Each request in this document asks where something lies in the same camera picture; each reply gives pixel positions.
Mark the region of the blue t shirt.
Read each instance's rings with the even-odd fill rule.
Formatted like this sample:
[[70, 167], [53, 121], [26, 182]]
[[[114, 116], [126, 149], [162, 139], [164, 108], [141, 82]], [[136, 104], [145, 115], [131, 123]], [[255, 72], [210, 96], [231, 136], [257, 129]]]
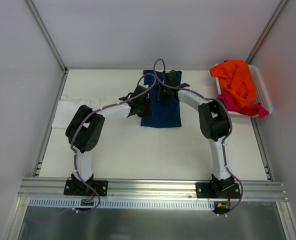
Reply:
[[165, 87], [157, 80], [149, 92], [152, 116], [141, 118], [140, 125], [142, 127], [180, 128], [182, 126], [178, 97], [169, 100], [159, 100], [159, 93], [163, 90], [177, 93], [174, 89]]

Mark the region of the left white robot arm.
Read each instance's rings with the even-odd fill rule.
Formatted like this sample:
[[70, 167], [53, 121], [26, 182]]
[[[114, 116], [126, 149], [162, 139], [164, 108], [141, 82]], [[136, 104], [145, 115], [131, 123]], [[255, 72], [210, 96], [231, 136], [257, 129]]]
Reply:
[[91, 151], [98, 144], [104, 123], [111, 120], [152, 116], [150, 88], [138, 85], [117, 103], [93, 110], [87, 105], [78, 108], [68, 125], [65, 135], [73, 151], [73, 173], [71, 182], [81, 195], [92, 191], [94, 174]]

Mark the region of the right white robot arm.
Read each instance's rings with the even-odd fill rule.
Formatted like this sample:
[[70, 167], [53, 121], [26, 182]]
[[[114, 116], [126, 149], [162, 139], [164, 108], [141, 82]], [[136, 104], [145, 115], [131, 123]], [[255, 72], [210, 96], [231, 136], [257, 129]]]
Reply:
[[208, 139], [212, 156], [211, 190], [223, 198], [235, 184], [231, 174], [226, 139], [232, 131], [231, 119], [223, 102], [217, 98], [206, 98], [188, 89], [187, 83], [181, 83], [175, 70], [163, 71], [163, 80], [159, 81], [158, 99], [160, 101], [179, 100], [198, 112], [202, 135]]

